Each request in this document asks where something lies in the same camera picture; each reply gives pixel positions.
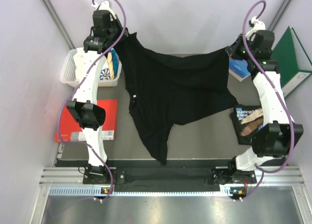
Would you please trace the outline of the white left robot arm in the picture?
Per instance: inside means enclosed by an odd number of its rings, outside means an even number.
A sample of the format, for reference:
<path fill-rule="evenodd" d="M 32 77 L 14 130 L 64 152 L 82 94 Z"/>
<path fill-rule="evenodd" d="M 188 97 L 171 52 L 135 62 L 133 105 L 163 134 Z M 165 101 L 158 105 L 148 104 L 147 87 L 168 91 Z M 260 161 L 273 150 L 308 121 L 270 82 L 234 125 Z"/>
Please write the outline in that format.
<path fill-rule="evenodd" d="M 117 16 L 108 9 L 93 12 L 90 35 L 83 43 L 82 79 L 66 107 L 82 128 L 88 146 L 89 161 L 85 176 L 93 176 L 99 183 L 109 181 L 111 172 L 105 168 L 107 155 L 103 146 L 102 125 L 105 110 L 97 104 L 100 73 L 107 64 L 105 54 L 124 35 Z"/>

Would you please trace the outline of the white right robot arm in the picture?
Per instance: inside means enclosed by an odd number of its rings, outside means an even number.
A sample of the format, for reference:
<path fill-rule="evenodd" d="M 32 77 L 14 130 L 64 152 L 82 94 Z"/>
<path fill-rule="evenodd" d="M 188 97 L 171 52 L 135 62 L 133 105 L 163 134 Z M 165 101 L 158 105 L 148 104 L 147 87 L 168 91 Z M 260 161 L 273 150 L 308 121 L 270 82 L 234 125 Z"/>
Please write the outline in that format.
<path fill-rule="evenodd" d="M 274 32 L 265 29 L 242 33 L 227 51 L 245 60 L 258 91 L 263 110 L 263 126 L 253 136 L 251 147 L 229 162 L 228 178 L 238 183 L 257 166 L 292 154 L 304 129 L 295 124 L 283 97 L 280 69 L 271 58 Z"/>

